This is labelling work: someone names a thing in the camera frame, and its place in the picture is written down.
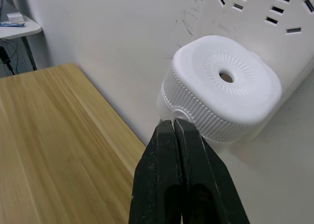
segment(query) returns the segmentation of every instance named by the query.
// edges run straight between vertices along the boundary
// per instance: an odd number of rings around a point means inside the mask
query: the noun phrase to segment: white wall
[[[148,142],[169,58],[193,39],[201,0],[15,1],[43,27],[29,38],[38,66],[78,63]],[[314,73],[254,141],[220,153],[252,224],[312,223],[313,92]]]
[[[14,0],[44,33],[29,37],[38,68],[76,62],[147,143],[175,51],[193,38],[202,0]]]

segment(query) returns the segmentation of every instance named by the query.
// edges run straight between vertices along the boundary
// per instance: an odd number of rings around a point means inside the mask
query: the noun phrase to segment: white shelf
[[[31,34],[37,34],[42,29],[39,24],[23,15],[25,27],[2,27],[0,26],[0,39],[15,39]]]

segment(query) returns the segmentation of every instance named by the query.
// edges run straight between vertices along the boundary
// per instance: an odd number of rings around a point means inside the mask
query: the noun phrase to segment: wooden table
[[[144,149],[75,64],[0,79],[0,223],[127,223]]]

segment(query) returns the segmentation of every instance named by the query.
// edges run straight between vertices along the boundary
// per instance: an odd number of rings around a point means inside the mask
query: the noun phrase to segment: light wood grain
[[[0,79],[0,223],[127,223],[144,149],[75,64]]]

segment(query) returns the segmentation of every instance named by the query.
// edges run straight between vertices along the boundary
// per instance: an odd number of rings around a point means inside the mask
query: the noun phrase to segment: wooden tabletop
[[[0,79],[0,223],[127,223],[144,149],[75,64]]]

